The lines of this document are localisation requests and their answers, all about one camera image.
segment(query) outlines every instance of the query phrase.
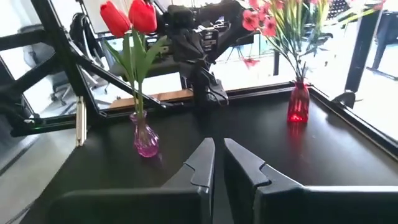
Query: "pink flower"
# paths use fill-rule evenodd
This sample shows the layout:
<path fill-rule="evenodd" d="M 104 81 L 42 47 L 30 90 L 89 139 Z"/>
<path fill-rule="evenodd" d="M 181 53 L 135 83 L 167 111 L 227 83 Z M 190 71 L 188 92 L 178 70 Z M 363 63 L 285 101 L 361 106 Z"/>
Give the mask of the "pink flower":
<path fill-rule="evenodd" d="M 276 36 L 276 20 L 275 17 L 266 18 L 264 21 L 264 28 L 262 34 L 266 37 Z"/>
<path fill-rule="evenodd" d="M 259 9 L 259 2 L 258 2 L 258 0 L 249 0 L 249 4 L 250 4 L 250 6 L 251 6 L 253 9 L 255 9 L 255 10 Z"/>
<path fill-rule="evenodd" d="M 264 5 L 262 5 L 259 9 L 259 20 L 263 22 L 266 19 L 266 16 L 268 15 L 268 10 L 270 8 L 271 4 L 269 2 L 265 2 Z"/>
<path fill-rule="evenodd" d="M 276 0 L 276 8 L 283 9 L 284 8 L 284 1 L 285 0 Z"/>
<path fill-rule="evenodd" d="M 374 6 L 373 9 L 374 9 L 374 10 L 381 10 L 381 9 L 383 8 L 384 3 L 385 3 L 386 1 L 387 1 L 387 0 L 383 0 L 380 4 Z"/>
<path fill-rule="evenodd" d="M 259 63 L 260 60 L 254 60 L 253 58 L 244 58 L 243 62 L 247 66 L 247 68 L 251 68 L 257 65 L 257 63 Z"/>
<path fill-rule="evenodd" d="M 243 27 L 248 31 L 255 31 L 259 26 L 259 18 L 257 14 L 250 10 L 243 11 Z"/>

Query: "black desk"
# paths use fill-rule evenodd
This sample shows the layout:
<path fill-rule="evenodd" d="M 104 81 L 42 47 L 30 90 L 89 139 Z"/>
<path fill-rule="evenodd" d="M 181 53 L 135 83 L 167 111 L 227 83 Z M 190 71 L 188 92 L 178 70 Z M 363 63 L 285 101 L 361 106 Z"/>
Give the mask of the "black desk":
<path fill-rule="evenodd" d="M 312 96 L 304 129 L 286 123 L 290 92 L 238 98 L 207 119 L 191 112 L 149 113 L 160 136 L 161 156 L 141 159 L 132 148 L 133 128 L 122 123 L 91 129 L 22 224 L 43 223 L 50 202 L 77 189 L 158 187 L 170 178 L 205 137 L 216 144 L 214 223 L 232 223 L 223 182 L 224 138 L 232 138 L 270 166 L 304 185 L 398 185 L 398 164 Z"/>

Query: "floor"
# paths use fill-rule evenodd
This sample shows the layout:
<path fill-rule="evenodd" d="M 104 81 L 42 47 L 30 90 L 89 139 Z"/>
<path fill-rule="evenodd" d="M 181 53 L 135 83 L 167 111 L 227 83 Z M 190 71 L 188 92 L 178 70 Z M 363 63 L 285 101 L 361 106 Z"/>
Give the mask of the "floor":
<path fill-rule="evenodd" d="M 350 63 L 350 55 L 352 55 L 352 47 L 349 47 L 352 44 L 349 43 L 354 43 L 352 42 L 354 38 L 347 37 L 345 41 L 347 45 L 340 45 L 339 49 L 332 46 L 333 51 L 328 51 L 316 60 L 312 60 L 313 66 L 308 74 L 308 79 L 331 97 L 342 93 L 344 89 L 346 71 Z M 394 64 L 398 54 L 397 48 L 397 46 L 387 48 L 381 63 L 383 72 L 397 71 Z M 252 49 L 245 48 L 243 51 L 246 56 L 259 57 L 252 54 Z M 226 54 L 223 56 L 224 60 L 213 66 L 216 77 L 223 81 L 226 90 L 270 84 L 274 61 L 272 55 L 261 56 L 259 64 L 248 69 L 242 61 L 236 60 L 237 51 L 231 54 L 228 63 L 226 63 L 228 57 Z M 371 51 L 368 64 L 373 60 L 372 54 Z M 294 78 L 291 75 L 291 68 L 282 59 L 279 73 L 278 77 L 272 78 L 273 82 L 275 79 Z M 111 103 L 117 96 L 129 97 L 127 93 L 112 85 L 108 87 L 108 94 L 105 94 L 104 89 L 105 86 L 102 86 L 93 90 L 95 98 Z M 144 89 L 147 94 L 176 91 L 181 89 L 180 79 L 177 73 L 149 78 L 144 82 Z M 355 104 L 354 111 L 375 127 L 398 139 L 398 119 L 396 119 L 398 101 L 393 96 L 398 96 L 398 82 L 365 70 L 358 92 L 358 98 L 361 101 Z M 66 101 L 72 103 L 75 98 L 70 95 Z M 56 116 L 63 109 L 64 107 L 59 102 L 54 102 L 41 116 Z M 40 195 L 74 147 L 74 130 L 42 134 L 37 142 L 6 173 L 0 176 L 0 223 L 6 222 Z"/>

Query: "glass vase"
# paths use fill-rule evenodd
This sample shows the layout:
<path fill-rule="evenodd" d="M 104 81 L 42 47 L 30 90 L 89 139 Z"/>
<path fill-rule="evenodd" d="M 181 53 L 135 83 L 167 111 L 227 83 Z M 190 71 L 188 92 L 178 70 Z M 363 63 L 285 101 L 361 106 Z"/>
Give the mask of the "glass vase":
<path fill-rule="evenodd" d="M 134 123 L 136 130 L 134 132 L 134 147 L 137 149 L 138 154 L 142 157 L 155 156 L 159 151 L 159 137 L 152 128 L 146 123 L 146 111 L 143 116 L 134 112 L 130 115 L 130 120 Z"/>
<path fill-rule="evenodd" d="M 295 82 L 294 90 L 290 96 L 287 109 L 288 122 L 308 122 L 308 109 L 310 106 L 310 94 L 306 84 Z"/>

